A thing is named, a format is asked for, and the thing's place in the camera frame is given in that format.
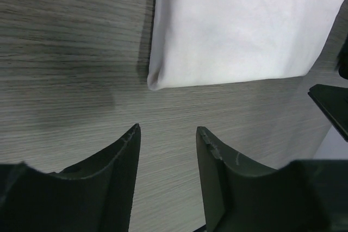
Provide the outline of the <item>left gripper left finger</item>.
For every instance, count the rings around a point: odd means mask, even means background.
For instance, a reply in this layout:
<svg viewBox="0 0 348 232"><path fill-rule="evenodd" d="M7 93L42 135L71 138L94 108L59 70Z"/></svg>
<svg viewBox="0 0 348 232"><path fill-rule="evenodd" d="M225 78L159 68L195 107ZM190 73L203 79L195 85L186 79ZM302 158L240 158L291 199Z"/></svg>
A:
<svg viewBox="0 0 348 232"><path fill-rule="evenodd" d="M1 165L1 231L127 231L141 144L133 125L61 172Z"/></svg>

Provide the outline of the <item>white and green t-shirt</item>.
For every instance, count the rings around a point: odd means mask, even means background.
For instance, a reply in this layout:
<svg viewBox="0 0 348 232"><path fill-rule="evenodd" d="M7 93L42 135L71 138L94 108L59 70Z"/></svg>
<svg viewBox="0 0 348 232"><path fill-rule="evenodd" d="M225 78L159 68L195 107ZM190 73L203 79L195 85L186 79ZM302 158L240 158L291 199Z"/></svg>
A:
<svg viewBox="0 0 348 232"><path fill-rule="evenodd" d="M151 90L306 75L344 0L156 0Z"/></svg>

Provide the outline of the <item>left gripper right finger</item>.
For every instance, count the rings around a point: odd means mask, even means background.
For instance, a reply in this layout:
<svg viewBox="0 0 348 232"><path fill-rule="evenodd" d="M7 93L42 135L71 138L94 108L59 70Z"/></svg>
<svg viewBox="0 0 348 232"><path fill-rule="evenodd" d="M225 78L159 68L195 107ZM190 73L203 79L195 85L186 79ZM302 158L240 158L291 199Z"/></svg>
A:
<svg viewBox="0 0 348 232"><path fill-rule="evenodd" d="M295 160L273 169L196 131L208 231L347 231L347 161Z"/></svg>

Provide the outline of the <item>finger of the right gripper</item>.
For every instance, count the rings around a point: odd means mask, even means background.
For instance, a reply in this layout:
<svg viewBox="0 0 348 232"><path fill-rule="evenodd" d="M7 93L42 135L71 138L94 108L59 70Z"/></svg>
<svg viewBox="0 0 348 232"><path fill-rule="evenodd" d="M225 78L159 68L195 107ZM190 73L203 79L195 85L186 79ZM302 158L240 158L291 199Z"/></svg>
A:
<svg viewBox="0 0 348 232"><path fill-rule="evenodd" d="M345 39L337 59L335 70L338 71L342 78L348 79L348 36Z"/></svg>
<svg viewBox="0 0 348 232"><path fill-rule="evenodd" d="M347 142L347 88L316 84L308 95Z"/></svg>

